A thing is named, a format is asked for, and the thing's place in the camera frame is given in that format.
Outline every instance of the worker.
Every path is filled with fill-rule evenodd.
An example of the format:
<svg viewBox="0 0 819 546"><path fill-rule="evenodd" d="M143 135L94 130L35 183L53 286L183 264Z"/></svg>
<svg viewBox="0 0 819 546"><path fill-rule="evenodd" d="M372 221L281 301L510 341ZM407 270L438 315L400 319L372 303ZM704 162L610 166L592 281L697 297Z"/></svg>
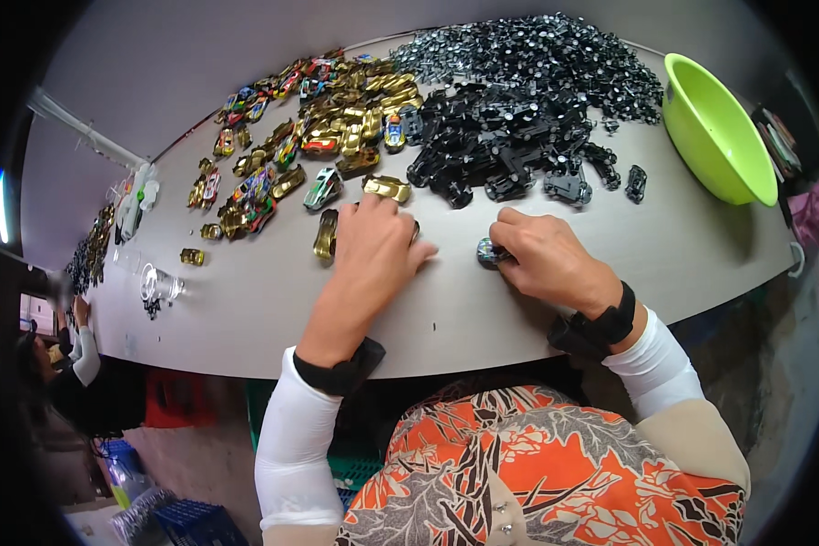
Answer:
<svg viewBox="0 0 819 546"><path fill-rule="evenodd" d="M453 385L407 410L384 468L344 515L327 459L334 420L384 354L365 337L371 323L437 252L410 244L413 223L371 194L339 211L333 275L284 352L263 417L255 483L265 544L736 543L748 466L686 352L567 222L508 207L489 230L513 255L502 276L599 328L612 353L602 364L621 377L639 423L545 386Z"/></svg>
<svg viewBox="0 0 819 546"><path fill-rule="evenodd" d="M46 349L35 329L18 340L19 379L88 439L120 438L122 431L140 426L146 417L145 370L98 355L94 333L88 328L88 302L76 296L72 305L78 326L76 344L70 344L66 318L59 309L58 344Z"/></svg>

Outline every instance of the black wristband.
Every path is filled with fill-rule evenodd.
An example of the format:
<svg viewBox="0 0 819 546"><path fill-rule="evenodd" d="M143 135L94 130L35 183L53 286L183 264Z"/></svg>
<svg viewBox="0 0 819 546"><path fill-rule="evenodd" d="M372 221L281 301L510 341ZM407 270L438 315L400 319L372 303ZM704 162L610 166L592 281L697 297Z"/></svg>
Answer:
<svg viewBox="0 0 819 546"><path fill-rule="evenodd" d="M622 281L622 300L619 307L609 306L601 316L587 323L587 328L596 332L607 344L621 342L634 330L634 310L637 300L631 287Z"/></svg>
<svg viewBox="0 0 819 546"><path fill-rule="evenodd" d="M322 368L309 364L296 352L294 353L294 368L298 371L300 378L314 389L322 390L332 396L345 397L370 377L384 357L385 348L369 337L365 337L351 359L333 368Z"/></svg>

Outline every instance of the table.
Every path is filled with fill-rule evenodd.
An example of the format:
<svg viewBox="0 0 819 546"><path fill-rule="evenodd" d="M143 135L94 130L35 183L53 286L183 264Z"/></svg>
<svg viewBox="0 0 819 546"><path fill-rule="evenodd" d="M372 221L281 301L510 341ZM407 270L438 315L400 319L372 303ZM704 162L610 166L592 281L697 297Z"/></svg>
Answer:
<svg viewBox="0 0 819 546"><path fill-rule="evenodd" d="M383 39L347 55L386 56L410 40ZM660 55L640 50L638 56L666 83ZM296 119L297 109L296 96L274 101L262 120L250 125L254 142L289 116ZM594 111L590 117L600 115ZM186 292L149 321L138 278L108 260L106 282L89 291L92 325L106 355L214 375L276 378L284 348L298 341L330 276L313 256L319 214L308 213L302 202L319 169L333 161L298 157L307 182L279 202L261 234L235 242L203 240L200 227L218 222L218 206L240 181L230 172L238 150L217 164L222 172L217 205L208 212L186 208L199 175L197 162L211 157L218 130L215 123L201 125L158 161L158 200L127 243L158 268L184 278ZM643 167L648 182L641 204L628 200L622 189L604 190L589 165L585 173L594 196L582 211L549 200L540 182L528 197L506 203L492 202L476 188L473 201L460 211L427 188L413 189L405 210L440 252L374 323L369 335L388 355L372 377L484 369L557 354L545 335L556 311L522 296L476 260L477 242L505 205L565 218L589 252L609 263L666 323L731 300L793 265L789 242L794 238L779 208L716 199L682 162L664 125L622 123L613 136L598 127L591 140L616 152L623 181L633 163ZM417 150L383 152L376 172L405 179ZM353 178L329 206L360 196L360 178ZM204 250L205 265L182 264L184 247Z"/></svg>

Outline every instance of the gray wall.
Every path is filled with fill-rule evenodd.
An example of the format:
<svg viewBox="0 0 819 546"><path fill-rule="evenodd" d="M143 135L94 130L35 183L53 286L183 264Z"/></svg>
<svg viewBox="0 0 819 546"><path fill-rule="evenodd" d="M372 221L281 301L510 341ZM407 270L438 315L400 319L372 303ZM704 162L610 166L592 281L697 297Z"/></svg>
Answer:
<svg viewBox="0 0 819 546"><path fill-rule="evenodd" d="M557 10L651 49L684 53L750 99L786 65L775 39L740 0L98 0L58 49L43 87L105 136L155 157L229 93L297 57L405 30ZM83 236L80 226L96 213L93 202L114 169L85 169L86 180L52 185L45 173L58 164L74 171L80 156L56 153L61 142L43 131L30 135L36 159L25 162L22 235L26 256L54 268L53 256L66 263L72 245L50 238L51 248L33 248L44 242L32 233ZM33 205L47 194L66 202L57 218ZM58 219L72 226L54 226Z"/></svg>

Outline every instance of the glass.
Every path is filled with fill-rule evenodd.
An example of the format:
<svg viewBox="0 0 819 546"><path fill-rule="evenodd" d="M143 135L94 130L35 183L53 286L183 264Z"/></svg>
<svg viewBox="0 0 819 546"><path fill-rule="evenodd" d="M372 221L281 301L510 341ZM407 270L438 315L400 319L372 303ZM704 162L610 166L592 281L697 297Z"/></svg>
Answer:
<svg viewBox="0 0 819 546"><path fill-rule="evenodd" d="M136 274L142 264L142 254L138 250L119 246L112 255L112 263L125 271Z"/></svg>
<svg viewBox="0 0 819 546"><path fill-rule="evenodd" d="M145 264L140 275L140 296L145 301L175 300L185 290L185 281Z"/></svg>

